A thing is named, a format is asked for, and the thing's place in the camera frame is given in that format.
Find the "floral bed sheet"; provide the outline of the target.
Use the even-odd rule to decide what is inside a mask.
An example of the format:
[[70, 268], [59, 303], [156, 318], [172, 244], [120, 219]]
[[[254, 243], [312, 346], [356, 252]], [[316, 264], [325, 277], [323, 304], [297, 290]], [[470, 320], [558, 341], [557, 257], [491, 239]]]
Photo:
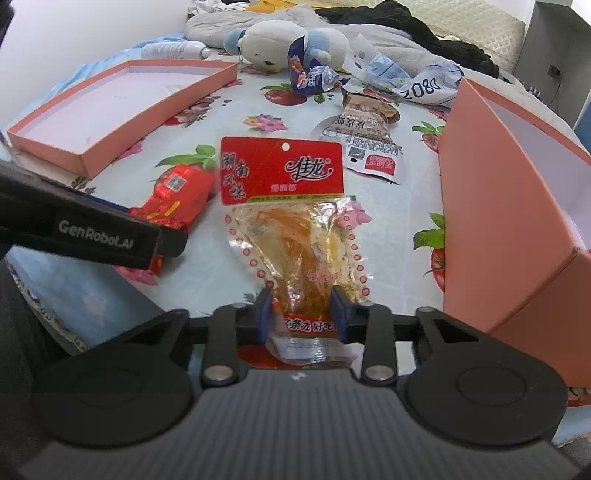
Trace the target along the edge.
[[[31, 171], [113, 213], [36, 208], [58, 246], [13, 247], [9, 272], [72, 354], [183, 309], [221, 323], [266, 295], [263, 330], [229, 360], [188, 352], [211, 383], [238, 362], [325, 364], [391, 384], [415, 349], [346, 333], [332, 294], [395, 314], [431, 307], [554, 368], [566, 400], [590, 387], [590, 156], [570, 136], [451, 62], [400, 91], [300, 48], [287, 71], [243, 58], [119, 62], [9, 130]], [[134, 232], [121, 223], [131, 222]]]

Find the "blue crumpled snack bag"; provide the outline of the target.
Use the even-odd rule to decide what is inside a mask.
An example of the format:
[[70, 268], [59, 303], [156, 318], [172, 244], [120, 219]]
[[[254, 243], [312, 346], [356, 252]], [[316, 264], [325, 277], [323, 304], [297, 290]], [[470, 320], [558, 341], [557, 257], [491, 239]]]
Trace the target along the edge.
[[304, 59], [304, 37], [291, 43], [287, 54], [287, 69], [290, 73], [290, 88], [294, 93], [314, 96], [349, 83], [349, 77], [315, 58]]

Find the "small red snack packet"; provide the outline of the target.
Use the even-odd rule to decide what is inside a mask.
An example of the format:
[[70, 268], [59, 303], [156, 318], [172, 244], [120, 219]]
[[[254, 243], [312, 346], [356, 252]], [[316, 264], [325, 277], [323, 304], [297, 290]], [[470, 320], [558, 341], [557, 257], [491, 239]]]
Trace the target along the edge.
[[205, 170], [198, 164], [180, 164], [162, 173], [148, 200], [141, 207], [130, 208], [128, 213], [187, 236], [213, 190], [212, 170]]

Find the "black clothes pile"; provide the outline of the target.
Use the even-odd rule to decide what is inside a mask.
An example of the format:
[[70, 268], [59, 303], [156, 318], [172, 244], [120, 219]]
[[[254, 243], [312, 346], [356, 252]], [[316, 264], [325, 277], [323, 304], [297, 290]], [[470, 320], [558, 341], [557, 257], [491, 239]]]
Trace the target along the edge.
[[418, 45], [460, 66], [499, 77], [499, 67], [476, 45], [461, 40], [441, 40], [411, 11], [397, 1], [383, 1], [376, 7], [338, 7], [315, 10], [331, 24], [374, 24], [402, 30]]

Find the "white spray bottle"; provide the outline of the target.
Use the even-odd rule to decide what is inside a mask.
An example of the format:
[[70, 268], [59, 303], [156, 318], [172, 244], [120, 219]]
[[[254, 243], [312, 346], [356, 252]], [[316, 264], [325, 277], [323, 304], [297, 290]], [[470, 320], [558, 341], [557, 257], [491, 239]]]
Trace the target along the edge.
[[142, 59], [205, 60], [211, 50], [198, 41], [160, 42], [142, 47]]

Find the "white brown snack packet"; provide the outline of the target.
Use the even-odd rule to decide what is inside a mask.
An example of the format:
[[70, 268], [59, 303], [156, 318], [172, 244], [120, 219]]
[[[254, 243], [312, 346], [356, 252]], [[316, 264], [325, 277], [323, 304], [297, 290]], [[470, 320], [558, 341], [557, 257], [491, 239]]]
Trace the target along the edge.
[[349, 170], [401, 185], [406, 179], [403, 149], [391, 136], [401, 120], [392, 104], [342, 89], [342, 111], [318, 125], [318, 137], [342, 145]]

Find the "yellow cloth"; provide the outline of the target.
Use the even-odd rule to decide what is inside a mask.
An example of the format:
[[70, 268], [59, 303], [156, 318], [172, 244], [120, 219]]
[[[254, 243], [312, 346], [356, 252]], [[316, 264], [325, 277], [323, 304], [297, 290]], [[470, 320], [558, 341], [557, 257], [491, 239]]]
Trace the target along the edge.
[[276, 13], [277, 11], [294, 8], [294, 6], [299, 5], [308, 5], [313, 9], [325, 8], [325, 5], [311, 1], [259, 0], [250, 2], [246, 10], [257, 13]]

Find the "grey bedside shelf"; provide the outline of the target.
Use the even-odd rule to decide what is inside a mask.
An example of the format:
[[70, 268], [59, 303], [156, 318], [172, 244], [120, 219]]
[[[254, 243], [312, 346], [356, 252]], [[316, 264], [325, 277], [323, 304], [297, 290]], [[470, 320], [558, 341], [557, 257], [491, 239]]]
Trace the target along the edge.
[[590, 101], [590, 3], [535, 2], [514, 75], [575, 127]]

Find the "red clear spicy snack packet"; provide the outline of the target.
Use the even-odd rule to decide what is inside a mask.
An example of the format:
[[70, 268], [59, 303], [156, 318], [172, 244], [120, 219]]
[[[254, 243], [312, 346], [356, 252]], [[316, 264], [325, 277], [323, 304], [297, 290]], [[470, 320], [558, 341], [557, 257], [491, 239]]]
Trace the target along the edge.
[[271, 353], [298, 366], [352, 364], [329, 302], [341, 286], [370, 299], [370, 275], [356, 228], [370, 222], [345, 193], [342, 145], [294, 138], [225, 136], [219, 154], [228, 243], [273, 292]]

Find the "cream quilted headboard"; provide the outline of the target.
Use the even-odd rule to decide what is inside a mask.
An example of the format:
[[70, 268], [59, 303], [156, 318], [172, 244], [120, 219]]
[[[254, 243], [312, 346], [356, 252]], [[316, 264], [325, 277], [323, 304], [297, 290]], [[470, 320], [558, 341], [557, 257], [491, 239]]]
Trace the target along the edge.
[[397, 1], [441, 40], [461, 40], [481, 48], [493, 62], [515, 70], [526, 25], [487, 1]]

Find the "pink deep box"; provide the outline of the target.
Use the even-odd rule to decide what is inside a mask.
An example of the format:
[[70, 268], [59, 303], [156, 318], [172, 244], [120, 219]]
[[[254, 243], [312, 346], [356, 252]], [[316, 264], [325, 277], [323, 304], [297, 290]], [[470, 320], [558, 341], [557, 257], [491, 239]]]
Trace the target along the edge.
[[439, 144], [445, 311], [551, 365], [590, 402], [590, 156], [463, 80]]

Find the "white blue plastic bag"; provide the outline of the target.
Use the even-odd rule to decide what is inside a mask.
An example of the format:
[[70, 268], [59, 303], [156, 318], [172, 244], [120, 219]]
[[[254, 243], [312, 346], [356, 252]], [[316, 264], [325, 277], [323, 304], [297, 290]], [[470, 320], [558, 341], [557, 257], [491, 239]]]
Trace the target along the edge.
[[464, 77], [451, 60], [431, 63], [411, 75], [405, 68], [379, 52], [363, 35], [357, 35], [346, 56], [344, 68], [361, 83], [403, 100], [450, 108]]

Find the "pink shallow box lid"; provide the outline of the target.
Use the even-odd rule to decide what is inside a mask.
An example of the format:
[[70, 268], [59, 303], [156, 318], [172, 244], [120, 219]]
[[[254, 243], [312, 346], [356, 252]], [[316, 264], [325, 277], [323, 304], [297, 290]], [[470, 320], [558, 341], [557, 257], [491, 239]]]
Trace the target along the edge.
[[169, 118], [236, 79], [232, 62], [129, 60], [63, 91], [7, 134], [16, 149], [92, 179]]

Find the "grey blanket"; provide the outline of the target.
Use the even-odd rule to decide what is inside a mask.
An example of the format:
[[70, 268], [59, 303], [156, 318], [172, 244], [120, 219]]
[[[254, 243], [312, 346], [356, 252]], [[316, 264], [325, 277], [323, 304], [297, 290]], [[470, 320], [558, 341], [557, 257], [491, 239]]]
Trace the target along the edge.
[[353, 40], [363, 37], [373, 49], [415, 76], [446, 58], [430, 52], [397, 29], [369, 25], [331, 25], [308, 5], [297, 5], [276, 14], [249, 11], [198, 13], [184, 29], [187, 39], [238, 55], [259, 70], [287, 68], [287, 53], [295, 40], [329, 65], [339, 68]]

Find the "folded clothes stack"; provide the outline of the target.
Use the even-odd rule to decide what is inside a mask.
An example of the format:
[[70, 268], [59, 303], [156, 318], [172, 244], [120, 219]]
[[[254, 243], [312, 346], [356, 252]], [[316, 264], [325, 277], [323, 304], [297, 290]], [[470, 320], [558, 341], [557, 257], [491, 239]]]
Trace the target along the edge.
[[191, 0], [187, 9], [187, 17], [191, 18], [201, 13], [245, 11], [249, 6], [249, 1], [229, 1], [225, 3], [222, 0]]

